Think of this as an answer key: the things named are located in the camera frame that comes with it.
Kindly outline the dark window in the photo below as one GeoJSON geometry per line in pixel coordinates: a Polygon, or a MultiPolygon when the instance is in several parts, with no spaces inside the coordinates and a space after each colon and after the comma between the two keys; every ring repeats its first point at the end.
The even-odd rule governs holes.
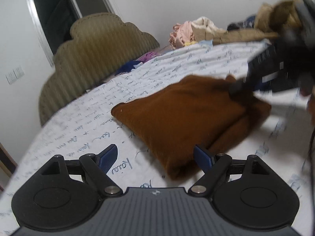
{"type": "Polygon", "coordinates": [[[109,0],[27,0],[27,5],[51,67],[55,66],[53,56],[58,47],[71,40],[70,28],[76,20],[114,12],[109,0]]]}

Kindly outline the pink garment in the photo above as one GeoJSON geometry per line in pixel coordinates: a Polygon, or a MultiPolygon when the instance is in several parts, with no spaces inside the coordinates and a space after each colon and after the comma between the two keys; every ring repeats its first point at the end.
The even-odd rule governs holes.
{"type": "Polygon", "coordinates": [[[183,24],[175,24],[172,28],[172,32],[169,37],[169,44],[173,50],[184,47],[186,43],[193,43],[195,37],[192,30],[190,21],[186,21],[183,24]]]}

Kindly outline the tan fur-trimmed coat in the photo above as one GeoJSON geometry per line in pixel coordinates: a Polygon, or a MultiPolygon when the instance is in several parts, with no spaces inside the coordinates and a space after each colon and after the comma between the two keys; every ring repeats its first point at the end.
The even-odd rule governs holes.
{"type": "Polygon", "coordinates": [[[263,39],[275,40],[286,30],[303,30],[296,5],[302,0],[282,0],[275,5],[264,3],[254,21],[253,28],[243,28],[227,31],[213,39],[214,45],[261,41],[263,39]]]}

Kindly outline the light blue garment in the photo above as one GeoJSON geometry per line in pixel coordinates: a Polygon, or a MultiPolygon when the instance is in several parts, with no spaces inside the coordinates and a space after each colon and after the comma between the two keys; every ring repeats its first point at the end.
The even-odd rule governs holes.
{"type": "Polygon", "coordinates": [[[213,40],[202,40],[202,41],[199,42],[199,44],[213,47],[213,40]]]}

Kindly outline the navy blue garment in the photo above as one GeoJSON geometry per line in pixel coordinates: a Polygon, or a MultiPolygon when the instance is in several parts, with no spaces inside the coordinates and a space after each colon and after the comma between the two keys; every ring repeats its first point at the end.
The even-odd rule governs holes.
{"type": "Polygon", "coordinates": [[[129,61],[126,64],[124,64],[122,67],[120,67],[116,72],[115,75],[119,75],[119,74],[124,74],[124,73],[129,73],[131,72],[133,69],[137,69],[138,67],[140,67],[143,63],[141,61],[129,61]]]}

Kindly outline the olive scalloped headboard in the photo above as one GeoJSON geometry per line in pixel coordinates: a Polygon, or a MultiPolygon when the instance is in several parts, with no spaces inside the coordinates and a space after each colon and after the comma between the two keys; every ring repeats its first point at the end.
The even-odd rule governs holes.
{"type": "Polygon", "coordinates": [[[40,93],[42,126],[124,64],[160,46],[151,34],[113,13],[96,13],[77,20],[70,35],[71,40],[60,45],[53,56],[55,72],[40,93]]]}

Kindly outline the white wall switch panel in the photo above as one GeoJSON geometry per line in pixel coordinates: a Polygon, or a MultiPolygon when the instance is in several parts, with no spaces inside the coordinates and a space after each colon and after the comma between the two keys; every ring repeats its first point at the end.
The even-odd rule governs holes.
{"type": "Polygon", "coordinates": [[[8,72],[5,77],[7,79],[7,82],[9,85],[12,85],[15,83],[18,79],[23,77],[25,75],[25,72],[22,67],[17,67],[15,69],[12,69],[10,72],[8,72]]]}

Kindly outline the purple garment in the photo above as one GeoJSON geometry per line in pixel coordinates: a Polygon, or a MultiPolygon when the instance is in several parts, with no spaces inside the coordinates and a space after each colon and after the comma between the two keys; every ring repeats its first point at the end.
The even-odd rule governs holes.
{"type": "Polygon", "coordinates": [[[144,55],[142,55],[140,58],[137,58],[136,61],[140,61],[142,63],[146,63],[149,60],[152,60],[153,58],[155,58],[157,56],[160,56],[160,55],[161,54],[159,54],[157,52],[150,51],[150,52],[147,52],[144,55]]]}

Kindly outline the brown knit garment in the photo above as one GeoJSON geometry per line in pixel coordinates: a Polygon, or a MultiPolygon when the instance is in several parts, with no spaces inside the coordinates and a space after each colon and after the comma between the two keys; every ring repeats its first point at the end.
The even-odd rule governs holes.
{"type": "Polygon", "coordinates": [[[175,84],[112,108],[112,116],[150,149],[167,175],[177,180],[196,169],[193,149],[225,153],[241,143],[270,115],[271,106],[245,94],[230,98],[233,76],[189,75],[175,84]]]}

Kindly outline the cream fluffy garment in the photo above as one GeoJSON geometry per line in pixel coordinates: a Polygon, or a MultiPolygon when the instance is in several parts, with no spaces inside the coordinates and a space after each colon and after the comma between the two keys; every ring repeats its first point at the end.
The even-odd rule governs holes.
{"type": "Polygon", "coordinates": [[[213,40],[227,33],[227,30],[218,28],[209,18],[200,17],[191,22],[194,39],[197,42],[213,40]]]}

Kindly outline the white script-print bed sheet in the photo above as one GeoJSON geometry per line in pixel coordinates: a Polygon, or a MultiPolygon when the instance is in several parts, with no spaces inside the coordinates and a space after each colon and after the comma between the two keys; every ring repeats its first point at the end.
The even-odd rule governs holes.
{"type": "Polygon", "coordinates": [[[195,44],[158,56],[117,76],[59,110],[43,127],[1,195],[1,235],[18,223],[11,209],[16,191],[50,158],[77,159],[111,144],[118,158],[109,177],[129,186],[189,188],[196,144],[234,159],[257,155],[297,193],[293,226],[312,235],[307,160],[313,128],[307,99],[298,90],[257,93],[246,108],[228,94],[229,82],[267,42],[195,44]]]}

